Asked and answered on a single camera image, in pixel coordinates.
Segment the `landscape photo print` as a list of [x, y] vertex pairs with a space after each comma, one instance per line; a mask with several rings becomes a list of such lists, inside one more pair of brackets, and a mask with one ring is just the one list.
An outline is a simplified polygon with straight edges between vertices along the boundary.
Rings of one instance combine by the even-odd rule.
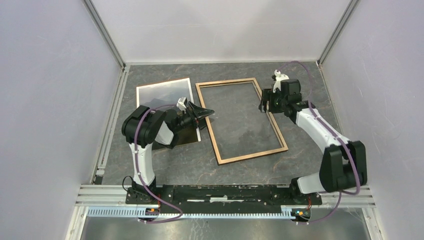
[[[194, 102], [191, 81], [189, 77], [172, 79], [157, 83], [143, 84], [137, 86], [136, 108], [140, 105], [156, 109], [164, 105], [172, 105], [159, 108], [161, 111], [173, 109], [178, 115], [182, 115], [182, 111], [176, 106], [177, 101], [181, 97], [186, 97], [187, 101]], [[185, 128], [178, 133], [177, 146], [197, 143], [201, 141], [200, 130], [198, 128]]]

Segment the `wooden picture frame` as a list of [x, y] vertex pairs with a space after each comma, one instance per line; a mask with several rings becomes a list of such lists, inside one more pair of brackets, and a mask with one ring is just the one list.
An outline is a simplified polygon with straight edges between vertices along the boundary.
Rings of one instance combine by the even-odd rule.
[[271, 113], [261, 113], [261, 89], [254, 77], [195, 85], [218, 165], [286, 152], [289, 147]]

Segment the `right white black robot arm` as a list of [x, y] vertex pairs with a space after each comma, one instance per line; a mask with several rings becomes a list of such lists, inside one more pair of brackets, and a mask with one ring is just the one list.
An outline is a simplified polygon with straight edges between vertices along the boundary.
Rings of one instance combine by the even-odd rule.
[[368, 181], [365, 145], [340, 134], [301, 93], [300, 81], [279, 80], [261, 91], [261, 112], [283, 113], [304, 130], [322, 152], [319, 171], [294, 178], [289, 199], [302, 204], [312, 193], [341, 192], [357, 195]]

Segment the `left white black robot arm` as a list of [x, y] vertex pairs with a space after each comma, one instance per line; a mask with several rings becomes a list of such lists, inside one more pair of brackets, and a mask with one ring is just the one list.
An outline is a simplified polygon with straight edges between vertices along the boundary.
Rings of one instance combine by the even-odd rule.
[[214, 110], [195, 105], [186, 97], [179, 98], [175, 104], [157, 108], [138, 106], [121, 127], [121, 133], [131, 149], [134, 166], [131, 186], [126, 190], [128, 196], [145, 204], [153, 203], [157, 198], [153, 144], [173, 149], [181, 131], [204, 129], [207, 126], [206, 118], [212, 114]]

